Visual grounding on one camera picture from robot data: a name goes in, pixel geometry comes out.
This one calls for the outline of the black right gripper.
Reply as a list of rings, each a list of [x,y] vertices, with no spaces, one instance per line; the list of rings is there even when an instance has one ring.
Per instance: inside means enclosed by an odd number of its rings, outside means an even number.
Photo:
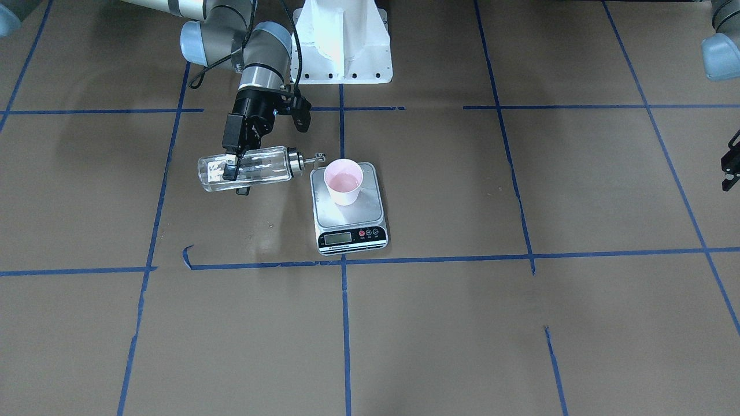
[[[276,115],[285,114],[286,108],[283,92],[259,87],[238,90],[224,128],[224,181],[237,180],[241,155],[261,148],[262,137],[272,132]]]

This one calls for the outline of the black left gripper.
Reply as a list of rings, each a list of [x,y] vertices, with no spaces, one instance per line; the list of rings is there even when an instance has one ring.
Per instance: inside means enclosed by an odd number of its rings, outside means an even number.
[[[724,192],[729,192],[739,180],[739,134],[740,131],[737,130],[732,139],[730,139],[728,150],[720,161],[724,174],[721,187]]]

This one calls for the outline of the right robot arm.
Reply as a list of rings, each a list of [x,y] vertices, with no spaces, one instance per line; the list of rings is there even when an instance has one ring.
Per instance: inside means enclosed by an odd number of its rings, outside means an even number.
[[[225,153],[198,163],[204,188],[214,191],[288,181],[296,169],[303,168],[303,157],[294,149],[261,149],[277,115],[292,116],[301,132],[310,126],[311,103],[288,73],[294,34],[277,22],[256,23],[256,1],[136,1],[135,5],[185,19],[180,31],[182,56],[202,66],[188,82],[190,88],[200,87],[215,68],[241,75],[225,122]]]

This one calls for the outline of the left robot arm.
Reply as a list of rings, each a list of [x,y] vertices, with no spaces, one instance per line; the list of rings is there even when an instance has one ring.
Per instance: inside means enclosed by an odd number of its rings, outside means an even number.
[[[701,55],[705,76],[713,82],[739,77],[739,2],[711,1],[711,24],[714,35],[701,42]],[[721,158],[724,192],[734,187],[739,179],[739,132],[728,143],[728,150]]]

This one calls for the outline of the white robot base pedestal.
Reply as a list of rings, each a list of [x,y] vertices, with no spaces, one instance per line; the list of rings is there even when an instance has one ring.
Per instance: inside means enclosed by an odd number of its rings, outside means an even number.
[[[385,84],[393,79],[388,13],[375,1],[306,1],[293,11],[291,79]]]

